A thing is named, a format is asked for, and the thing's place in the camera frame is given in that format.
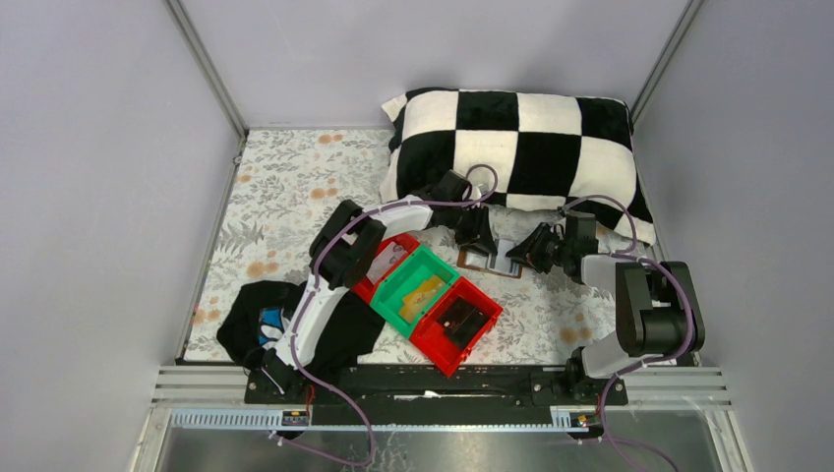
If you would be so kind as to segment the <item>brown leather card holder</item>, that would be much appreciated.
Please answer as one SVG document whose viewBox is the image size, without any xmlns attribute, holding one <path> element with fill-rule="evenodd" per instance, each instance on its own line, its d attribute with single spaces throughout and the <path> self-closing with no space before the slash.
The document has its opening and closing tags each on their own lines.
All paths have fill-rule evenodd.
<svg viewBox="0 0 834 472">
<path fill-rule="evenodd" d="M 497 239 L 498 252 L 485 255 L 474 250 L 462 249 L 458 253 L 456 266 L 488 273 L 490 275 L 518 279 L 522 275 L 522 266 L 512 261 L 506 253 L 517 243 L 508 239 Z"/>
</svg>

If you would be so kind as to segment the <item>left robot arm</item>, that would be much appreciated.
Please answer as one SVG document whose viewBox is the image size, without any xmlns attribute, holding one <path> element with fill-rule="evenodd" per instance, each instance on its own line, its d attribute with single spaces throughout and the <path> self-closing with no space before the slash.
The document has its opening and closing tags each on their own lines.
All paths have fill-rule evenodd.
<svg viewBox="0 0 834 472">
<path fill-rule="evenodd" d="M 400 234 L 444 226 L 466 246 L 496 252 L 484 204 L 467 175 L 450 170 L 415 195 L 363 208 L 341 202 L 310 247 L 311 272 L 293 310 L 269 308 L 260 319 L 265 378 L 285 394 L 300 387 L 332 312 L 362 281 L 381 243 Z"/>
</svg>

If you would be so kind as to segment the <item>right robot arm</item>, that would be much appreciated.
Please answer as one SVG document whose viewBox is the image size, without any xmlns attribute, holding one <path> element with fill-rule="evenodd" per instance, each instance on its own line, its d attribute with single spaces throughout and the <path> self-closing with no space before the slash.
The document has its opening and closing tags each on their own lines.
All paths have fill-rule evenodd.
<svg viewBox="0 0 834 472">
<path fill-rule="evenodd" d="M 572 353 L 556 377 L 559 392 L 585 399 L 633 365 L 677 359 L 705 342 L 687 264 L 600 253 L 591 213 L 569 211 L 562 225 L 541 223 L 506 255 L 540 273 L 559 267 L 615 298 L 614 331 Z"/>
</svg>

